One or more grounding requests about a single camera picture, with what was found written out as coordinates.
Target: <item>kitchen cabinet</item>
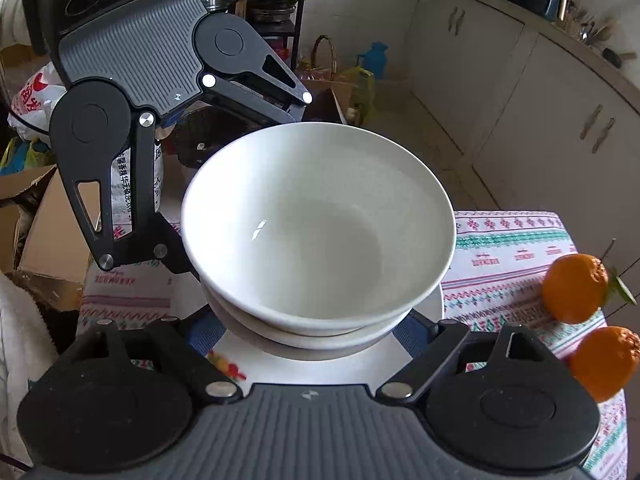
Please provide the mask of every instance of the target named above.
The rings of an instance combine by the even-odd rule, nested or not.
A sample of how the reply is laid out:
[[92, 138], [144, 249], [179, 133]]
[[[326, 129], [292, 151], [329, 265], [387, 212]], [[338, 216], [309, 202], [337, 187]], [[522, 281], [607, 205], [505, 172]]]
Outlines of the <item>kitchen cabinet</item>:
[[[600, 256], [617, 238], [610, 264], [640, 256], [640, 116], [546, 38], [473, 166], [500, 208], [558, 213], [578, 251]], [[625, 281], [640, 292], [640, 273]]]
[[475, 0], [423, 0], [408, 36], [412, 90], [463, 152], [523, 24]]

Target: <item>yellow bag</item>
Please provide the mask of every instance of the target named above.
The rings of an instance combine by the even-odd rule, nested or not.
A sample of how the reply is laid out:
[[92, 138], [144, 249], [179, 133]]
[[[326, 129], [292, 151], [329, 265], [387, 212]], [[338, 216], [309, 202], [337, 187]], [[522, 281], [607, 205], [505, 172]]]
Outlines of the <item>yellow bag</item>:
[[56, 157], [40, 140], [24, 142], [20, 137], [9, 141], [0, 160], [0, 174], [18, 173], [31, 168], [42, 168], [56, 163]]
[[353, 88], [347, 122], [353, 126], [360, 126], [375, 113], [373, 101], [376, 98], [376, 80], [374, 75], [361, 66], [355, 66], [342, 72], [337, 80], [349, 83]]

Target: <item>tablecloth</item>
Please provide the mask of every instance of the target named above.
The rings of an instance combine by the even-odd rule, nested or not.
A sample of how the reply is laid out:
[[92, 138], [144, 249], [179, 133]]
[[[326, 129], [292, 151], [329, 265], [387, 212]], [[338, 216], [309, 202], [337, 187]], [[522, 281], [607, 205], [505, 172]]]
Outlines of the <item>tablecloth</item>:
[[[571, 353], [585, 334], [606, 325], [601, 311], [583, 324], [567, 325], [553, 320], [542, 305], [540, 286], [548, 266], [562, 254], [576, 251], [554, 213], [459, 211], [456, 229], [455, 254], [442, 281], [445, 317], [491, 332], [505, 322], [521, 322], [559, 358]], [[122, 328], [138, 328], [168, 314], [174, 280], [155, 261], [111, 272], [92, 264], [78, 333], [104, 317]], [[624, 480], [624, 393], [620, 391], [599, 408], [600, 431], [584, 468], [596, 480]]]

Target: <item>wicker basket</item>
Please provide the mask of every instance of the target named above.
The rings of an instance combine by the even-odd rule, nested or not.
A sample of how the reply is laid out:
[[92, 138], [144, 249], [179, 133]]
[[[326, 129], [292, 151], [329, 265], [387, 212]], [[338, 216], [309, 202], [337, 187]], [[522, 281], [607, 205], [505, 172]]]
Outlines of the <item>wicker basket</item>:
[[[322, 40], [326, 40], [331, 48], [331, 68], [323, 68], [318, 65], [318, 47], [320, 47]], [[313, 50], [311, 51], [310, 63], [302, 60], [298, 70], [296, 70], [296, 73], [302, 80], [314, 79], [320, 81], [333, 81], [337, 71], [338, 59], [335, 53], [334, 44], [332, 43], [331, 38], [323, 34], [322, 36], [319, 36], [314, 43]]]

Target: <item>stacked bowl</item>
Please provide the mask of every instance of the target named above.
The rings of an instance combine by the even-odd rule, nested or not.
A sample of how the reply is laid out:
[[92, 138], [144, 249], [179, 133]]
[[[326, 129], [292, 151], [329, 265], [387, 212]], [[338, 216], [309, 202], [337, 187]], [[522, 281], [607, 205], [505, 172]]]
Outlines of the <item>stacked bowl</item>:
[[437, 295], [456, 229], [442, 186], [401, 146], [295, 123], [204, 164], [183, 201], [182, 238], [232, 332], [312, 360], [373, 345]]

